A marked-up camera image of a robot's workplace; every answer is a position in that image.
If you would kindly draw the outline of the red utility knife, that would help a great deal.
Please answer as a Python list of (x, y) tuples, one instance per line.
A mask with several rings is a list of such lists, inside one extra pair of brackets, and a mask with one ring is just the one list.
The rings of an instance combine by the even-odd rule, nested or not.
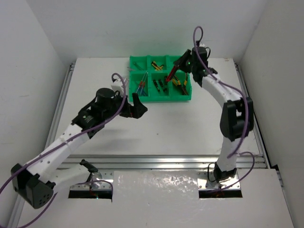
[(179, 68), (177, 66), (173, 66), (172, 70), (170, 71), (170, 73), (168, 74), (168, 76), (166, 77), (166, 82), (169, 82), (173, 79), (174, 75), (176, 74), (177, 70)]

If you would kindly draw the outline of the small yellow box cutter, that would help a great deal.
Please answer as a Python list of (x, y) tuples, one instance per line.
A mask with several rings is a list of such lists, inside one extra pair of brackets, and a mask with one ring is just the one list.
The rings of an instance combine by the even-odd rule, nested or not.
[(161, 66), (155, 65), (154, 68), (155, 68), (155, 70), (157, 70), (157, 71), (161, 71), (162, 68), (163, 68), (163, 65), (161, 65)]

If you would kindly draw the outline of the black green precision screwdriver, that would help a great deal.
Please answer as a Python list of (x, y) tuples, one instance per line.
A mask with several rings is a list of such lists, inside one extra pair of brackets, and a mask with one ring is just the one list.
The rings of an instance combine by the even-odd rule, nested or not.
[(158, 82), (159, 82), (159, 85), (161, 86), (163, 92), (166, 92), (166, 91), (167, 91), (167, 88), (166, 88), (166, 86), (164, 85), (164, 83), (163, 83), (160, 79), (158, 80)]

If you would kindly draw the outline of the small silver wrench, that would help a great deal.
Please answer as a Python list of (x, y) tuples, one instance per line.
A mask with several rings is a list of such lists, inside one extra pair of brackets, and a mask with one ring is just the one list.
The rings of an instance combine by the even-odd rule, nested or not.
[(142, 67), (140, 67), (136, 62), (133, 62), (133, 64), (141, 71), (143, 71), (144, 69)]

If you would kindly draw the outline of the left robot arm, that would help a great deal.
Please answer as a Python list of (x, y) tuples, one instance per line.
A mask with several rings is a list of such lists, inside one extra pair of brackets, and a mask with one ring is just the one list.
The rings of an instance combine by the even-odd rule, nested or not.
[(116, 116), (141, 118), (148, 109), (137, 93), (132, 94), (132, 99), (130, 104), (127, 95), (122, 92), (110, 88), (98, 89), (94, 99), (78, 112), (59, 138), (25, 165), (18, 163), (11, 168), (14, 190), (34, 209), (39, 209), (61, 189), (90, 180), (98, 169), (84, 159), (68, 170), (56, 170), (69, 155)]

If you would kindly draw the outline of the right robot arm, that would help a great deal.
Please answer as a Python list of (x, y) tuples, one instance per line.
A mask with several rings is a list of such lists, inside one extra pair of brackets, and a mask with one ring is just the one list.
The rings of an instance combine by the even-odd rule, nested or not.
[(209, 92), (222, 109), (220, 131), (223, 143), (213, 176), (216, 182), (226, 180), (236, 174), (236, 161), (243, 140), (254, 127), (253, 101), (241, 90), (222, 81), (213, 68), (208, 67), (208, 54), (205, 47), (194, 47), (173, 63), (166, 81), (177, 80), (180, 70), (192, 74), (200, 87)]

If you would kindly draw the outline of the large yellow box cutter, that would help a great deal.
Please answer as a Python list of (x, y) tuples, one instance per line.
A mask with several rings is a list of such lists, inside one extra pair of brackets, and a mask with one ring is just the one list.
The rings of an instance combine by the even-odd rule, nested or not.
[(159, 67), (159, 66), (156, 64), (156, 62), (155, 62), (155, 61), (151, 62), (151, 65), (152, 65), (152, 66), (154, 67), (154, 69), (155, 69), (155, 70), (157, 70), (157, 71), (162, 70), (162, 68), (161, 68), (161, 67)]

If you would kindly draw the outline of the yellow handled pliers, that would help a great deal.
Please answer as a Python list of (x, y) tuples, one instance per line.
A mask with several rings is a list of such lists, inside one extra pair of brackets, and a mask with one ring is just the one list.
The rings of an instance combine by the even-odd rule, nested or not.
[(182, 86), (181, 86), (181, 82), (179, 80), (179, 78), (174, 75), (173, 78), (172, 78), (172, 83), (179, 89), (179, 90), (182, 90)]

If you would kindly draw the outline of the yellow needle nose pliers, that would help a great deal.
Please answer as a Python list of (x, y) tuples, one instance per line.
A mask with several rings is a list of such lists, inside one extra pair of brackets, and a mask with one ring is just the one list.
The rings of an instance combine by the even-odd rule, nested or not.
[(189, 93), (187, 91), (188, 78), (189, 78), (188, 73), (185, 73), (185, 80), (184, 80), (183, 86), (182, 86), (182, 90), (183, 90), (184, 95), (189, 95)]

